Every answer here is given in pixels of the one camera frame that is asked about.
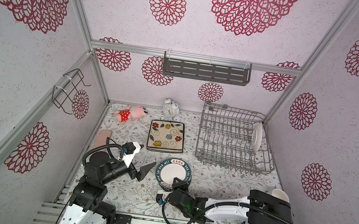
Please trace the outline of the white round plate three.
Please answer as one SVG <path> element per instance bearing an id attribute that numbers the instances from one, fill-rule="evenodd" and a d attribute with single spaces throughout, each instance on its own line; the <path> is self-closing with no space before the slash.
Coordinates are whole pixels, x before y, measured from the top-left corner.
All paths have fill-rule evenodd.
<path id="1" fill-rule="evenodd" d="M 156 167 L 155 178 L 158 184 L 166 183 L 173 186 L 174 178 L 178 178 L 190 185 L 192 170 L 187 162 L 176 158 L 170 158 L 160 162 Z"/>

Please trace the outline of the white round plate four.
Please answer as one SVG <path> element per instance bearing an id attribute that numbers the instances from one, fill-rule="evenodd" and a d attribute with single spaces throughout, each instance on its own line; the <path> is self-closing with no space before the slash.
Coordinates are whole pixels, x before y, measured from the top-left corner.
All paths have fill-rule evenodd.
<path id="1" fill-rule="evenodd" d="M 257 123 L 253 129 L 252 132 L 252 139 L 251 139 L 251 148 L 252 151 L 256 154 L 260 146 L 262 144 L 262 138 L 263 138 L 263 125 L 262 123 Z"/>

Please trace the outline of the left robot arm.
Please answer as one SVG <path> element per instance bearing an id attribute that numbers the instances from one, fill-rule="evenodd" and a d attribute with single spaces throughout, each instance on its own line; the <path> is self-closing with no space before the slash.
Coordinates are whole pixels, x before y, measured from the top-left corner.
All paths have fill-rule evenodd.
<path id="1" fill-rule="evenodd" d="M 87 151 L 82 157 L 85 173 L 55 224 L 116 224 L 116 207 L 104 201 L 107 184 L 125 175 L 142 181 L 156 165 L 136 169 L 132 161 L 143 148 L 137 141 L 120 145 L 107 140 Z"/>

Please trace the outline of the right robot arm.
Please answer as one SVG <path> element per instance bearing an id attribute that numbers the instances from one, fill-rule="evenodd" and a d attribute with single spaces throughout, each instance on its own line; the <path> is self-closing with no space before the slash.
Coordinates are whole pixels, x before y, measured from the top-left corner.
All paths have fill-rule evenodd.
<path id="1" fill-rule="evenodd" d="M 238 199 L 194 198 L 189 194 L 188 184 L 174 178 L 173 191 L 158 194 L 157 202 L 162 206 L 162 215 L 167 224 L 171 224 L 165 214 L 167 205 L 178 209 L 188 219 L 187 224 L 222 220 L 237 220 L 241 224 L 294 224 L 291 205 L 287 200 L 259 190 L 251 190 L 248 196 Z"/>

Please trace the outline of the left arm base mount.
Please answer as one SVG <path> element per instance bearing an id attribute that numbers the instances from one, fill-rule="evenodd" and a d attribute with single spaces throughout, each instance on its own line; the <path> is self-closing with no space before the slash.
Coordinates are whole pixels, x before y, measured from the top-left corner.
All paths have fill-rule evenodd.
<path id="1" fill-rule="evenodd" d="M 106 202 L 101 202 L 96 214 L 103 220 L 102 224 L 131 224 L 133 218 L 131 215 L 117 213 L 116 207 Z"/>

